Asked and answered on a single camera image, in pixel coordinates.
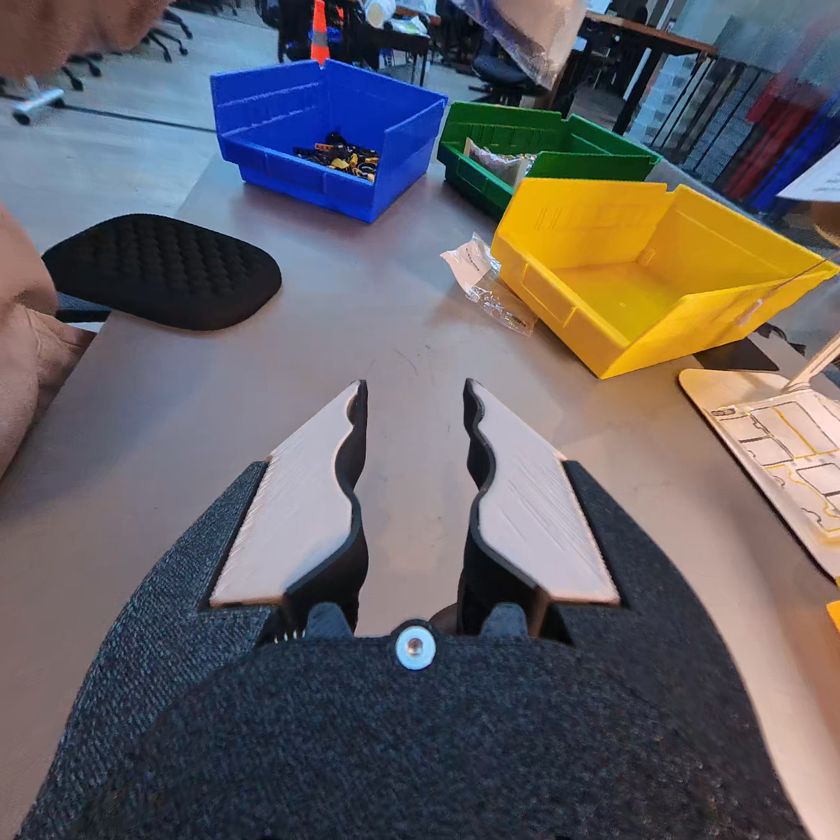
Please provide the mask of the green bin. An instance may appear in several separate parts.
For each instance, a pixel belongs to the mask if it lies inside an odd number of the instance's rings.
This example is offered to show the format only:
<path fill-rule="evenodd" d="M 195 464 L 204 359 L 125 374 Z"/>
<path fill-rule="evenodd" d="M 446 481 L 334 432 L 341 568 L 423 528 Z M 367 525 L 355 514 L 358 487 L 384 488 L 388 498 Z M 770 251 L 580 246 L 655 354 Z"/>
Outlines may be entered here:
<path fill-rule="evenodd" d="M 652 150 L 578 115 L 454 102 L 437 145 L 445 181 L 473 207 L 500 221 L 513 185 L 471 160 L 466 142 L 493 154 L 530 155 L 528 176 L 544 179 L 642 182 L 662 160 Z"/>

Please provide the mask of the yellow bin with grey parts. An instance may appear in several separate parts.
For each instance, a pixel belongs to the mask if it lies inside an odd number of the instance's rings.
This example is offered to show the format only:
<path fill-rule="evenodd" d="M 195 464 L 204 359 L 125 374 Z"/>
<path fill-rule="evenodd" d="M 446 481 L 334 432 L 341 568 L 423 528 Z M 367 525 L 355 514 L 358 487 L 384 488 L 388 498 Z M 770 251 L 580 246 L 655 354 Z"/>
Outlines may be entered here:
<path fill-rule="evenodd" d="M 599 379 L 738 342 L 838 264 L 691 189 L 527 177 L 500 278 Z"/>

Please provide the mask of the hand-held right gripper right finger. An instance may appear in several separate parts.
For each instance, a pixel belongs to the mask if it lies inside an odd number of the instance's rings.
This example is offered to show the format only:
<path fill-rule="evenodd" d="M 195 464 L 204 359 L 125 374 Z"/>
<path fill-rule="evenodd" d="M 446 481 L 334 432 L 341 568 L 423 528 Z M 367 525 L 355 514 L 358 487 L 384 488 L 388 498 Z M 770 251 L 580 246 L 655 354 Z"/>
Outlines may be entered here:
<path fill-rule="evenodd" d="M 466 466 L 475 484 L 457 632 L 475 636 L 496 606 L 532 637 L 564 638 L 562 605 L 618 607 L 620 590 L 575 493 L 570 462 L 475 379 L 466 379 Z"/>

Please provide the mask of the clear plastic bag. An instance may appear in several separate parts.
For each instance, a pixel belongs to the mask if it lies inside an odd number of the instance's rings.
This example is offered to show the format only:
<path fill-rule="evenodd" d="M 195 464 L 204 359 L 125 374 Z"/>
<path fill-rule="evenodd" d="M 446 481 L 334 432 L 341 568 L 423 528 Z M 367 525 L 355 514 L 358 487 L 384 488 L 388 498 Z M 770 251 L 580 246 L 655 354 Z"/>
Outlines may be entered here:
<path fill-rule="evenodd" d="M 457 286 L 489 318 L 517 334 L 530 337 L 538 317 L 501 280 L 501 264 L 483 238 L 446 250 L 440 258 L 453 273 Z"/>

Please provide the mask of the white sticker sheet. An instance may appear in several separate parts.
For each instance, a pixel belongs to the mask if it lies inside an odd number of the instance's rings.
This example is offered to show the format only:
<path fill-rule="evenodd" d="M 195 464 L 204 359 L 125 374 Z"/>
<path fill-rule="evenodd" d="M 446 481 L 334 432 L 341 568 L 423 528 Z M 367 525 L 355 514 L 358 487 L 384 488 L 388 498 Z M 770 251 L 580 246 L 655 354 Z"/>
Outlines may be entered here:
<path fill-rule="evenodd" d="M 828 542 L 839 537 L 839 405 L 810 388 L 710 413 L 724 437 L 759 467 Z"/>

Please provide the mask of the white stand pole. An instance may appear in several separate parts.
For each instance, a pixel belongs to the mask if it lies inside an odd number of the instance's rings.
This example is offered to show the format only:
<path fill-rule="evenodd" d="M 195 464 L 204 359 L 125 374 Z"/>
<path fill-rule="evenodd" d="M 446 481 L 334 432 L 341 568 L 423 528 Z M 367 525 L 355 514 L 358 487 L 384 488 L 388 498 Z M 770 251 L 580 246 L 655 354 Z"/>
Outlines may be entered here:
<path fill-rule="evenodd" d="M 811 381 L 822 373 L 826 367 L 833 364 L 839 357 L 840 335 L 837 333 L 808 361 L 805 367 L 791 379 L 783 389 L 783 393 L 796 393 L 811 387 Z"/>

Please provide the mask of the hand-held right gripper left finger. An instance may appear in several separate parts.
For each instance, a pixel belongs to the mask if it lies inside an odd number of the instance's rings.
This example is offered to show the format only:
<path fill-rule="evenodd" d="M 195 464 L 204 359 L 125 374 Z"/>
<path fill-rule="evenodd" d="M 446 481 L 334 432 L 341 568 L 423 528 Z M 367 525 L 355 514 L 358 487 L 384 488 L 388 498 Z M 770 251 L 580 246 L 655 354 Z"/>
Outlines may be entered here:
<path fill-rule="evenodd" d="M 265 606 L 285 634 L 332 603 L 350 631 L 369 570 L 361 503 L 369 390 L 353 381 L 274 448 L 208 596 L 214 610 Z"/>

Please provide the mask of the blue bin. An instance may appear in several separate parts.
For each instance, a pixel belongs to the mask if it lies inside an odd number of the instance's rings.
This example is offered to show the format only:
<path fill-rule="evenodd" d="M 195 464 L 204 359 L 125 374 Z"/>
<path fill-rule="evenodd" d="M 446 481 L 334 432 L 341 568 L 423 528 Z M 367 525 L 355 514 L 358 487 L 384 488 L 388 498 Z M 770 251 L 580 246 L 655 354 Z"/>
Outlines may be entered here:
<path fill-rule="evenodd" d="M 427 171 L 448 98 L 327 59 L 210 77 L 223 159 L 242 179 L 373 223 Z M 338 134 L 378 153 L 373 180 L 305 156 Z"/>

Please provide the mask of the clear bag of parts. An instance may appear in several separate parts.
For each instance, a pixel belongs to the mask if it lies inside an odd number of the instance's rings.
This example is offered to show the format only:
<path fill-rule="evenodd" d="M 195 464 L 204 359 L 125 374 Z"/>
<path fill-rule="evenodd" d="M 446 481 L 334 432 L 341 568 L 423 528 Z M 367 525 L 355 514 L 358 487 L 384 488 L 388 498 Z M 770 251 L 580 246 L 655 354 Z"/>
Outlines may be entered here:
<path fill-rule="evenodd" d="M 483 194 L 487 194 L 487 190 L 498 193 L 501 186 L 504 186 L 512 196 L 530 173 L 540 152 L 502 154 L 479 146 L 471 138 L 467 138 L 463 155 L 472 165 L 467 167 L 467 173 L 464 175 L 470 186 L 479 189 Z"/>

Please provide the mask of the person's beige sweatshirt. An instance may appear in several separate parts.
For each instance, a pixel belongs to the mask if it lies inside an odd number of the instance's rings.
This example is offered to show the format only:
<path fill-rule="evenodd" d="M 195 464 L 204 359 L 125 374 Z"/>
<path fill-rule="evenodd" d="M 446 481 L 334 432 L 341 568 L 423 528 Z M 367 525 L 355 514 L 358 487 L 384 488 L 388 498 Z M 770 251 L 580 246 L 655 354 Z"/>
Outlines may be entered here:
<path fill-rule="evenodd" d="M 93 333 L 58 320 L 47 267 L 1 206 L 1 474 L 85 353 Z"/>

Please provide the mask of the black textured pad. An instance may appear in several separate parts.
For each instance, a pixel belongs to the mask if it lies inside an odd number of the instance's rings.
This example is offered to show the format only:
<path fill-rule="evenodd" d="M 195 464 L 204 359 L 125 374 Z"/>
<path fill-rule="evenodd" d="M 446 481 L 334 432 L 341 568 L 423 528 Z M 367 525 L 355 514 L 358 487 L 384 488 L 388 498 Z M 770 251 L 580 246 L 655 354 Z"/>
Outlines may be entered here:
<path fill-rule="evenodd" d="M 120 312 L 195 332 L 231 328 L 281 289 L 277 262 L 243 240 L 152 214 L 111 218 L 41 256 L 58 320 L 104 323 Z"/>

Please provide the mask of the dark wooden table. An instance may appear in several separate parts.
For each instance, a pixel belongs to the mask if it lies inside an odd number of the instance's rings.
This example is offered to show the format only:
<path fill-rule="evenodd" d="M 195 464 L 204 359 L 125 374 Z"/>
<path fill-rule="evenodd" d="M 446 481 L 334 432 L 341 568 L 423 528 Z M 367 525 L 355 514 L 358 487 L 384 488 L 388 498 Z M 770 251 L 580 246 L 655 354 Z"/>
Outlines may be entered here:
<path fill-rule="evenodd" d="M 578 34 L 572 38 L 573 40 L 577 38 L 586 39 L 581 57 L 573 59 L 574 52 L 571 52 L 563 68 L 563 74 L 559 78 L 558 93 L 562 98 L 569 96 L 581 83 L 582 71 L 593 55 L 593 47 L 590 44 L 589 36 L 594 34 L 630 35 L 635 37 L 639 46 L 648 50 L 648 56 L 643 61 L 636 81 L 627 93 L 623 108 L 612 126 L 612 131 L 620 137 L 624 136 L 630 126 L 648 83 L 652 80 L 659 62 L 664 56 L 695 56 L 696 67 L 699 67 L 702 61 L 716 58 L 719 52 L 719 47 L 716 45 L 709 45 L 693 38 L 675 35 L 672 32 L 640 24 L 628 18 L 600 14 L 588 9 L 585 12 L 584 22 L 581 24 Z"/>

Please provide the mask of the person's left forearm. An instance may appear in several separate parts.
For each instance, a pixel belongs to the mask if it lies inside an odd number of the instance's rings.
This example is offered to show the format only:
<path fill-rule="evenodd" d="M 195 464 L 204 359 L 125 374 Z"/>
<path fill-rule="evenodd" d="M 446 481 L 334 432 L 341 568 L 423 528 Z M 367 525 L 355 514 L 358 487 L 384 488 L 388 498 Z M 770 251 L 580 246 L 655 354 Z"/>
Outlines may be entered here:
<path fill-rule="evenodd" d="M 1 74 L 15 80 L 59 69 L 71 55 L 139 44 L 168 1 L 2 1 Z"/>

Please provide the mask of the black office chair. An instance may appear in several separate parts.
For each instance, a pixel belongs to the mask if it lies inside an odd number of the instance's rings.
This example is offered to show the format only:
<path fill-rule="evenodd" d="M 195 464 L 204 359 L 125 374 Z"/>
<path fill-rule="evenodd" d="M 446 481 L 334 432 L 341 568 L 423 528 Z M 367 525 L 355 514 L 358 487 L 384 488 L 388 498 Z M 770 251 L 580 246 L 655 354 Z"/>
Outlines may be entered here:
<path fill-rule="evenodd" d="M 539 99 L 550 89 L 531 79 L 495 41 L 487 46 L 482 43 L 471 62 L 471 69 L 484 83 L 481 95 L 474 102 L 519 108 L 522 99 Z"/>
<path fill-rule="evenodd" d="M 193 32 L 184 18 L 166 7 L 128 54 L 171 66 L 179 57 L 189 56 L 192 41 Z"/>

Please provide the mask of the large clear labelled bag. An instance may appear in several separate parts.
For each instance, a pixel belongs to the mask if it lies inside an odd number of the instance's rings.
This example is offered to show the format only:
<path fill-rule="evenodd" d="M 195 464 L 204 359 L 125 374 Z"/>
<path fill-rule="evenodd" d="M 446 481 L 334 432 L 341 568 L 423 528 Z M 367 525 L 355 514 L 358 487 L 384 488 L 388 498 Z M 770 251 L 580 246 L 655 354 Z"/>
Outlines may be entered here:
<path fill-rule="evenodd" d="M 541 88 L 565 69 L 588 11 L 586 1 L 454 1 Z"/>

